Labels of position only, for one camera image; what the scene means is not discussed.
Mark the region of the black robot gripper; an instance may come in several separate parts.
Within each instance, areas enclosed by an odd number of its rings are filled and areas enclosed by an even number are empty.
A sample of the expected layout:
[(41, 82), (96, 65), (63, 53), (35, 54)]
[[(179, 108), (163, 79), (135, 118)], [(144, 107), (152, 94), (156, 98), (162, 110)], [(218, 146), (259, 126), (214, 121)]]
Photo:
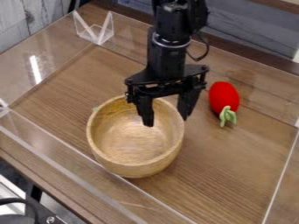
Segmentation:
[(125, 79), (125, 99), (136, 105), (147, 127), (155, 125), (154, 98), (179, 95), (176, 108), (182, 119), (192, 114), (206, 88), (207, 68), (186, 64), (190, 44), (191, 38), (168, 41), (154, 27), (148, 30), (145, 67)]

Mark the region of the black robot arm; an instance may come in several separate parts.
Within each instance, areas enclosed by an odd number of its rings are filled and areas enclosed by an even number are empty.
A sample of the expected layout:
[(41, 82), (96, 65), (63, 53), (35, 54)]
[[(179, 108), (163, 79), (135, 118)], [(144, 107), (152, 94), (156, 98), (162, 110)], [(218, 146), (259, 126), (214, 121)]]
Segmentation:
[(192, 114), (210, 71), (204, 65), (186, 63), (192, 36), (200, 34), (208, 20), (206, 0), (152, 0), (152, 7), (145, 68), (125, 78), (125, 100), (135, 104), (147, 127), (155, 125), (156, 98), (178, 95), (182, 117)]

